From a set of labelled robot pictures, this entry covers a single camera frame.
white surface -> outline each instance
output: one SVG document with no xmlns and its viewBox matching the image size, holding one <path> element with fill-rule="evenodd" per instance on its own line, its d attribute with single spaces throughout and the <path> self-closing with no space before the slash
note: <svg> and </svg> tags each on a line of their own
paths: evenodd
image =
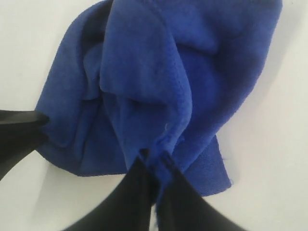
<svg viewBox="0 0 308 231">
<path fill-rule="evenodd" d="M 0 0 L 1 109 L 34 108 L 64 32 L 95 2 Z M 218 134 L 234 185 L 207 200 L 250 231 L 308 230 L 307 5 L 284 1 L 266 68 Z M 0 230 L 58 231 L 121 179 L 78 178 L 33 153 L 0 183 Z"/>
</svg>

